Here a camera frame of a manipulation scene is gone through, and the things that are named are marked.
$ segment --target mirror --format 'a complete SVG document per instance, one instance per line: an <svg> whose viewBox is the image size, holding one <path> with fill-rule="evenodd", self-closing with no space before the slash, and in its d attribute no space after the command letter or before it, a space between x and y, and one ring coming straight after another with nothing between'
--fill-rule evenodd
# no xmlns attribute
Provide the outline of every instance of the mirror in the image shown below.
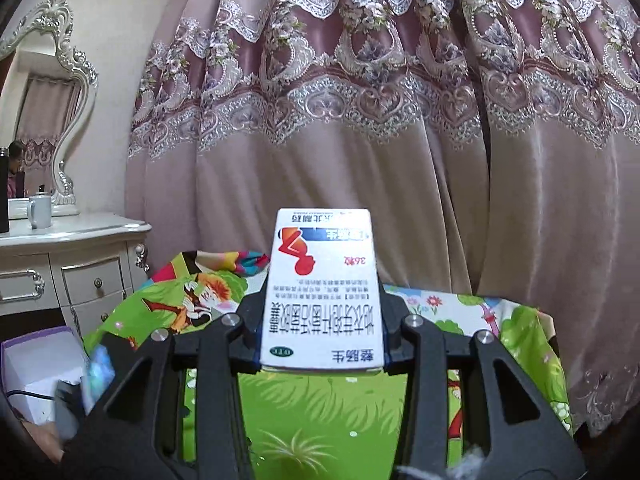
<svg viewBox="0 0 640 480"><path fill-rule="evenodd" d="M66 0L32 9L0 40L0 146L9 147L9 218L26 218L28 196L51 194L55 216L76 214L64 171L74 137L89 117L97 73L71 47Z"/></svg>

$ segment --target dresser tabletop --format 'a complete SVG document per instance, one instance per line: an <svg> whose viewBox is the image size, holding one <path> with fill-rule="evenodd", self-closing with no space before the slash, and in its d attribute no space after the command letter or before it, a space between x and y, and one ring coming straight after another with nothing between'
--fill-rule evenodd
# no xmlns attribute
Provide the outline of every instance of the dresser tabletop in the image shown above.
<svg viewBox="0 0 640 480"><path fill-rule="evenodd" d="M0 234L0 250L30 245L79 242L128 233L151 231L146 222L130 220L113 213L89 213L56 216L51 227L32 229L28 220L10 220L9 232Z"/></svg>

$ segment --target orange and red logo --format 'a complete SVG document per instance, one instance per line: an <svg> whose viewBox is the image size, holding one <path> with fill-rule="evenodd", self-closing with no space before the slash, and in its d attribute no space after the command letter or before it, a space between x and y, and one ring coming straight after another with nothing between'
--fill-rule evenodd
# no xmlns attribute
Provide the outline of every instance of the orange and red logo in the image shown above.
<svg viewBox="0 0 640 480"><path fill-rule="evenodd" d="M294 270L299 276L306 276L314 270L316 261L313 256L306 254L308 247L302 237L302 231L297 227L283 227L280 230L282 244L278 248L281 253L297 258Z"/></svg>

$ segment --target black cable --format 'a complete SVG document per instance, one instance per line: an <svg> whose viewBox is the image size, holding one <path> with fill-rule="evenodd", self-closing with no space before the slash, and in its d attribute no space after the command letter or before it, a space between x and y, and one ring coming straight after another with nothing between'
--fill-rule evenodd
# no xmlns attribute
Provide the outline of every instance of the black cable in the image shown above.
<svg viewBox="0 0 640 480"><path fill-rule="evenodd" d="M28 397L36 397L37 399L54 400L54 398L51 396L43 395L43 394L34 394L33 392L25 392L24 390L10 390L6 393L6 398L8 399L13 395L25 395Z"/></svg>

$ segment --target black thermos bottle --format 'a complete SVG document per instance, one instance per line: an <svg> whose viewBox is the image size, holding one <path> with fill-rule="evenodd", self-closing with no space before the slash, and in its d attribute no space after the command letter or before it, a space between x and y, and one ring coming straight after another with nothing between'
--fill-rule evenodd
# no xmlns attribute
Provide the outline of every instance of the black thermos bottle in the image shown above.
<svg viewBox="0 0 640 480"><path fill-rule="evenodd" d="M0 233L9 231L9 203L6 184L9 179L9 150L0 148Z"/></svg>

